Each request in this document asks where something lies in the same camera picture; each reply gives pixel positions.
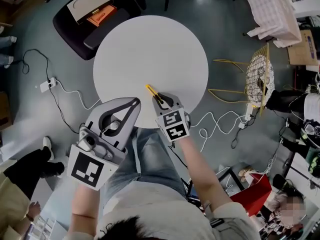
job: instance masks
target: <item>concrete floor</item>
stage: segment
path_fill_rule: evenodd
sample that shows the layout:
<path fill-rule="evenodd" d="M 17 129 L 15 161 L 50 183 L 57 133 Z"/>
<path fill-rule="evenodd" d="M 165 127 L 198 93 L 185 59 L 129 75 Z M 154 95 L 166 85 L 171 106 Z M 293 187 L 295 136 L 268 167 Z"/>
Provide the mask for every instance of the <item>concrete floor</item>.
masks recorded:
<path fill-rule="evenodd" d="M 52 20 L 59 9 L 69 0 L 52 0 L 35 7 L 19 18 L 10 31 L 17 36 L 15 58 L 19 59 L 27 49 L 39 49 L 47 55 L 49 76 L 55 76 L 67 90 L 80 90 L 87 106 L 99 99 L 93 82 L 93 63 L 82 60 L 55 31 Z M 245 74 L 227 63 L 213 62 L 213 59 L 229 59 L 238 62 L 249 62 L 253 53 L 266 43 L 257 38 L 243 36 L 256 27 L 251 9 L 246 0 L 170 0 L 168 11 L 164 12 L 165 0 L 146 0 L 147 9 L 144 15 L 160 15 L 172 18 L 189 28 L 201 42 L 208 59 L 208 88 L 244 89 Z M 46 81 L 46 61 L 37 53 L 30 52 L 25 60 L 30 65 L 27 75 L 22 73 L 22 65 L 12 65 L 1 71 L 2 87 L 8 92 L 14 124 L 2 132 L 4 146 L 1 148 L 2 159 L 14 156 L 19 158 L 42 146 L 43 136 L 50 136 L 53 151 L 57 158 L 68 152 L 78 136 L 72 133 L 63 123 L 59 110 L 50 92 L 41 93 L 40 84 Z M 274 80 L 277 90 L 285 84 L 293 84 L 293 70 L 288 66 L 288 54 L 285 48 L 276 48 L 270 43 L 270 60 L 274 68 Z M 73 128 L 78 129 L 85 122 L 90 111 L 84 110 L 77 94 L 66 94 L 60 87 L 54 89 L 65 119 Z M 236 95 L 224 95 L 223 98 L 237 100 Z M 207 112 L 212 112 L 218 119 L 227 111 L 233 110 L 239 115 L 246 111 L 244 103 L 223 103 L 207 91 L 198 107 L 191 113 L 192 123 L 197 123 Z M 220 127 L 229 131 L 235 116 L 228 115 L 220 121 Z M 219 165 L 241 167 L 253 165 L 256 170 L 264 171 L 268 160 L 273 156 L 279 143 L 278 131 L 284 125 L 282 118 L 272 111 L 265 110 L 257 116 L 254 125 L 239 134 L 239 143 L 231 149 L 231 142 L 236 129 L 229 135 L 218 130 L 207 141 L 203 154 L 214 170 Z M 204 139 L 199 136 L 199 129 L 205 127 L 209 134 L 215 124 L 208 116 L 199 127 L 192 128 L 191 135 L 196 145 L 201 148 Z M 176 157 L 172 157 L 179 174 L 188 180 L 187 170 Z M 272 170 L 281 173 L 282 163 Z M 48 182 L 58 193 L 52 195 L 48 204 L 53 217 L 64 225 L 69 224 L 70 200 L 75 184 L 64 179 L 56 185 L 56 179 Z"/>

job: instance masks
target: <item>power strip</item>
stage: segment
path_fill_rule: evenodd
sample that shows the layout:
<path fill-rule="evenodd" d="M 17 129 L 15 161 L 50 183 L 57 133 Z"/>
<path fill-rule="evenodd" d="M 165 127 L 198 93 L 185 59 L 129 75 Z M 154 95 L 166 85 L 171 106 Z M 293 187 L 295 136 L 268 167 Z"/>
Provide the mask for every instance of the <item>power strip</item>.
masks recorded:
<path fill-rule="evenodd" d="M 40 90 L 42 93 L 48 91 L 50 88 L 55 87 L 57 85 L 55 77 L 51 77 L 49 80 L 50 82 L 45 81 L 42 84 L 40 84 Z"/>

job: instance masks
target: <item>jeans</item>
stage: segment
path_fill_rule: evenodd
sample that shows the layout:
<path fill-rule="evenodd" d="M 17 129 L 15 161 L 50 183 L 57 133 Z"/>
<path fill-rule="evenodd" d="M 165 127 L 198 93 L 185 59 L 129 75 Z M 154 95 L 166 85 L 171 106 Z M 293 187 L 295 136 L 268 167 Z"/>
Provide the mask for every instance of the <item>jeans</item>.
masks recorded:
<path fill-rule="evenodd" d="M 0 37 L 0 49 L 9 47 L 12 45 L 11 36 Z M 0 65 L 9 64 L 9 56 L 0 53 Z"/>
<path fill-rule="evenodd" d="M 115 173 L 105 183 L 103 205 L 132 181 L 157 183 L 179 192 L 184 198 L 186 191 L 171 158 L 155 129 L 139 128 L 136 136 L 136 150 L 141 173 L 137 171 L 132 140 L 127 146 L 128 154 Z"/>
<path fill-rule="evenodd" d="M 62 162 L 48 162 L 50 157 L 51 152 L 45 146 L 25 155 L 3 173 L 31 200 L 40 178 L 58 176 L 65 170 Z"/>

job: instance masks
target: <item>table top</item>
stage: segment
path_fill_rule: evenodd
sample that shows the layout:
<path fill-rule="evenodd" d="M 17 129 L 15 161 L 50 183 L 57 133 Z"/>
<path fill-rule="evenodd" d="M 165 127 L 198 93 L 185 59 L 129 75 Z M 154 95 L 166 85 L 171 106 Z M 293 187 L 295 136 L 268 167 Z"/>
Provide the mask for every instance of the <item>table top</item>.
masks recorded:
<path fill-rule="evenodd" d="M 102 41 L 93 65 L 93 80 L 102 102 L 137 97 L 141 112 L 135 126 L 157 128 L 152 96 L 177 96 L 191 113 L 207 87 L 208 61 L 196 36 L 179 22 L 162 16 L 140 16 L 114 28 Z M 126 111 L 115 114 L 120 120 Z"/>

